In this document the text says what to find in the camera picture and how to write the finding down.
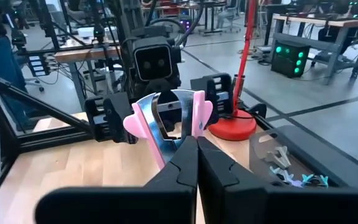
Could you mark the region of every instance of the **wooden tabletop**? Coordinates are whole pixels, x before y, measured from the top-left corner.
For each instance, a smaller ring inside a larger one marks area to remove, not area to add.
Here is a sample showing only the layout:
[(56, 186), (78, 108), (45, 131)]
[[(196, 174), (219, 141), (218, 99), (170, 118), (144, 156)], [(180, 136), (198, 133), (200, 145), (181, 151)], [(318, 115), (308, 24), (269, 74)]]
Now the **wooden tabletop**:
[[(80, 36), (76, 37), (82, 40), (86, 44), (97, 44), (97, 41), (93, 41), (92, 39), (84, 39)], [(107, 37), (104, 38), (104, 43), (113, 43), (112, 40), (109, 40)], [(81, 47), (82, 45), (78, 43), (76, 40), (68, 39), (66, 43), (61, 46), (61, 48), (67, 47)], [(116, 47), (107, 47), (107, 53), (111, 57), (117, 56), (117, 48)], [(82, 49), (82, 50), (70, 50), (65, 52), (57, 52), (55, 54), (56, 61), (59, 63), (70, 63), (70, 62), (82, 62), (84, 60), (95, 60), (105, 58), (103, 49), (93, 48), (93, 49)]]
[[(165, 10), (165, 9), (174, 9), (174, 8), (176, 8), (176, 7), (171, 7), (171, 6), (156, 6), (156, 7), (154, 8), (154, 10)], [(144, 11), (149, 11), (149, 10), (150, 10), (150, 7), (142, 7), (142, 9), (143, 9)]]
[[(279, 20), (287, 20), (288, 21), (294, 21), (294, 22), (305, 22), (305, 23), (311, 23), (316, 25), (325, 25), (326, 21), (324, 19), (315, 19), (310, 17), (287, 17), (287, 16), (281, 16), (279, 14), (274, 14), (273, 19), (279, 19)], [(336, 27), (358, 27), (358, 19), (349, 19), (346, 21), (329, 21), (329, 26), (336, 26)]]
[[(86, 119), (85, 113), (74, 114)], [(34, 131), (67, 126), (55, 118), (39, 121)], [(204, 135), (249, 168), (249, 141), (230, 142)], [(143, 186), (159, 169), (144, 140), (137, 144), (78, 142), (21, 154), (0, 188), (0, 224), (34, 224), (34, 208), (51, 190), (68, 186)], [(198, 194), (196, 223), (205, 223)]]

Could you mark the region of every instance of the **office chair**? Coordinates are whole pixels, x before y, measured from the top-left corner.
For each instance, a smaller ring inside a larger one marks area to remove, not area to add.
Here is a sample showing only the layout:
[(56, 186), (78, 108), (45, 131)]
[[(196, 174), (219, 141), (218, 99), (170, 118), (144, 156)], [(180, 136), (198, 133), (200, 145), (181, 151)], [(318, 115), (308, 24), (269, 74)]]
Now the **office chair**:
[(236, 17), (236, 14), (239, 12), (239, 8), (240, 8), (240, 0), (237, 0), (235, 7), (229, 7), (226, 9), (226, 12), (231, 13), (231, 15), (226, 17), (226, 19), (230, 22), (230, 25), (227, 27), (223, 27), (224, 32), (226, 32), (228, 29), (230, 30), (230, 32), (232, 32), (234, 29), (236, 33), (241, 31), (240, 27), (233, 25), (233, 22), (239, 18)]

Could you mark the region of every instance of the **desk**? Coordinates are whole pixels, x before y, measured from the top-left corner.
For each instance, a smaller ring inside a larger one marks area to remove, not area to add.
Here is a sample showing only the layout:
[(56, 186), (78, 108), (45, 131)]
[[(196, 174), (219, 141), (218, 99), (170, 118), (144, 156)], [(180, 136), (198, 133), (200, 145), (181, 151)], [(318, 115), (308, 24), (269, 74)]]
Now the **desk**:
[[(149, 7), (142, 7), (143, 11), (145, 12), (145, 17), (147, 18), (149, 16), (150, 8)], [(160, 17), (165, 17), (164, 10), (166, 9), (174, 9), (174, 7), (171, 6), (156, 6), (154, 8), (155, 12), (159, 12)]]
[[(74, 114), (87, 119), (85, 113)], [(64, 126), (47, 118), (36, 131)], [(249, 141), (230, 142), (204, 135), (244, 167)], [(68, 186), (143, 186), (158, 172), (147, 143), (94, 140), (21, 154), (0, 188), (0, 224), (33, 224), (34, 208), (49, 191)], [(198, 195), (196, 223), (205, 223)]]
[[(215, 7), (223, 7), (225, 6), (225, 2), (214, 2), (214, 1), (206, 1), (204, 2), (205, 8), (205, 21), (204, 21), (204, 29), (199, 30), (200, 34), (206, 36), (207, 34), (215, 34), (221, 33), (221, 29), (215, 29), (214, 27), (214, 20), (215, 20)], [(211, 28), (208, 28), (208, 8), (211, 8)]]
[[(80, 40), (82, 40), (86, 44), (96, 44), (97, 41), (92, 43), (92, 39), (83, 39), (81, 37), (76, 36)], [(105, 43), (112, 43), (107, 37), (104, 38)], [(66, 47), (80, 47), (81, 44), (73, 39), (68, 39), (62, 48)], [(117, 48), (116, 47), (107, 47), (107, 53), (109, 57), (117, 57)], [(84, 95), (84, 88), (82, 87), (80, 75), (81, 73), (78, 71), (76, 62), (85, 63), (89, 69), (89, 76), (91, 78), (93, 90), (96, 91), (96, 81), (94, 79), (93, 69), (92, 69), (92, 60), (99, 60), (105, 59), (105, 55), (102, 48), (94, 48), (94, 49), (83, 49), (83, 50), (71, 50), (65, 52), (57, 52), (55, 54), (56, 61), (58, 63), (67, 63), (70, 69), (71, 77), (73, 78), (73, 83), (75, 87), (76, 94), (78, 96), (78, 100), (80, 102), (81, 108), (83, 111), (84, 103), (85, 103), (85, 95)]]
[(273, 21), (273, 14), (279, 13), (284, 14), (287, 13), (287, 8), (290, 7), (290, 5), (287, 4), (268, 4), (264, 6), (266, 8), (266, 14), (267, 14), (267, 25), (266, 25), (266, 34), (265, 34), (265, 41), (264, 46), (267, 46), (269, 44), (269, 38), (270, 38), (270, 30), (272, 28), (272, 21)]
[(329, 85), (332, 83), (336, 70), (345, 69), (345, 68), (353, 68), (351, 78), (357, 78), (358, 76), (358, 58), (356, 62), (339, 62), (338, 56), (342, 49), (343, 42), (347, 37), (347, 31), (349, 28), (358, 27), (358, 20), (357, 19), (350, 19), (347, 21), (329, 21), (329, 26), (336, 26), (340, 27), (341, 30), (337, 36), (335, 43), (323, 42), (318, 40), (311, 40), (302, 38), (303, 29), (305, 28), (306, 23), (316, 24), (323, 26), (325, 25), (326, 21), (322, 19), (314, 19), (314, 18), (304, 18), (304, 17), (288, 17), (288, 21), (293, 22), (300, 22), (300, 29), (298, 31), (298, 36), (292, 36), (288, 34), (283, 34), (283, 26), (284, 22), (287, 20), (286, 16), (280, 16), (278, 14), (273, 15), (273, 19), (276, 20), (275, 26), (275, 33), (273, 35), (273, 44), (272, 44), (272, 51), (270, 53), (270, 59), (272, 59), (275, 43), (278, 40), (287, 40), (291, 42), (296, 42), (299, 44), (309, 45), (311, 48), (319, 49), (324, 52), (332, 52), (326, 64), (328, 65), (328, 69), (326, 71), (327, 82), (326, 84)]

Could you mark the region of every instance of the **black bracket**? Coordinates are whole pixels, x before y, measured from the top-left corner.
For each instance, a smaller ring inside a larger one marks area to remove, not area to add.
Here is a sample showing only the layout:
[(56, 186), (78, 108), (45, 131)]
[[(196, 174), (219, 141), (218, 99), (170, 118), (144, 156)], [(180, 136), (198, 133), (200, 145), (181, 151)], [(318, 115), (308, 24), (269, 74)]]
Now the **black bracket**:
[(132, 114), (126, 92), (89, 98), (85, 101), (85, 108), (95, 140), (129, 144), (137, 142), (137, 138), (129, 134), (122, 124), (124, 118)]
[(263, 103), (258, 103), (257, 105), (250, 107), (247, 112), (252, 115), (259, 115), (266, 118), (267, 106)]
[(192, 90), (204, 90), (206, 100), (212, 102), (214, 108), (208, 124), (218, 122), (220, 116), (233, 113), (233, 90), (231, 76), (227, 73), (208, 75), (190, 80)]

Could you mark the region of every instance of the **blue plastic piece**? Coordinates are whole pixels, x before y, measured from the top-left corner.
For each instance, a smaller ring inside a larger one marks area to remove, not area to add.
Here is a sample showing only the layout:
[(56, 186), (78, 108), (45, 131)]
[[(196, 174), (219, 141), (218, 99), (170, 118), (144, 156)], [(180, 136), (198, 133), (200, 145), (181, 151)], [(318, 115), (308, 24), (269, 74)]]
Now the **blue plastic piece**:
[(323, 184), (328, 187), (328, 177), (325, 177), (323, 175), (320, 175), (321, 181), (323, 181)]
[(302, 174), (302, 183), (307, 184), (309, 181), (313, 178), (313, 174), (310, 174), (309, 176)]

